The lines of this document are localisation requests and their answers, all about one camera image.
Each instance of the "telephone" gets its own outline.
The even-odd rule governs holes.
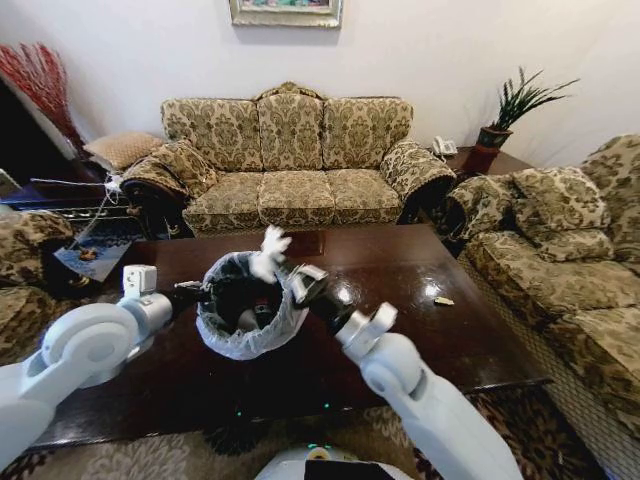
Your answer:
[[[443,140],[440,136],[433,139],[431,150],[436,155],[455,155],[458,153],[456,143],[453,140]]]

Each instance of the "coffee table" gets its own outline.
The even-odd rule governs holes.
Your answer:
[[[333,288],[363,312],[389,301],[394,331],[464,392],[548,381],[427,225],[361,227],[291,235],[288,255],[331,273]],[[262,235],[134,243],[121,265],[158,267],[158,287],[201,279],[223,254],[256,250]],[[107,279],[119,288],[122,267]],[[455,301],[436,306],[435,296]],[[33,448],[51,448],[214,428],[230,422],[384,405],[311,314],[299,334],[256,360],[224,358],[202,343],[189,309],[153,348],[111,382],[59,406]]]

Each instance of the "floral patterned sofa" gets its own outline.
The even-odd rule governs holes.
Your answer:
[[[640,135],[616,137],[562,172],[467,180],[447,197],[447,223],[467,241],[459,260],[512,310],[514,330],[552,373],[572,375],[558,373],[550,390],[585,443],[619,478],[640,478]],[[552,199],[541,217],[588,228],[536,241],[522,223],[523,183],[538,197],[531,205]]]
[[[0,365],[35,350],[42,330],[77,307],[88,279],[52,253],[73,241],[73,230],[51,212],[0,214]]]
[[[122,188],[137,213],[177,199],[168,223],[181,216],[196,236],[402,222],[455,178],[406,138],[412,117],[396,97],[325,98],[290,82],[253,100],[167,100],[171,143],[130,167]]]

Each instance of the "white plastic bag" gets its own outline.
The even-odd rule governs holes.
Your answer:
[[[223,279],[255,278],[250,272],[249,259],[259,253],[234,252],[225,255],[205,274],[203,283],[206,285]],[[199,303],[196,326],[205,345],[234,360],[251,360],[291,340],[300,330],[308,310],[296,310],[286,279],[279,275],[276,278],[282,287],[282,302],[271,323],[262,329],[249,332],[236,330],[230,335],[220,328],[225,320],[218,315],[216,298],[212,298],[211,302]]]

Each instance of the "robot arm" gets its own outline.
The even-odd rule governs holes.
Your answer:
[[[197,282],[155,292],[156,269],[125,267],[125,296],[66,313],[47,330],[40,350],[0,368],[0,470],[28,448],[77,388],[104,383],[153,343],[185,307],[206,295]]]
[[[438,472],[456,480],[522,479],[505,441],[448,380],[436,375],[404,335],[388,333],[397,310],[383,303],[371,318],[327,288],[327,274],[284,261],[294,298],[327,323],[367,385],[402,419],[409,438]]]

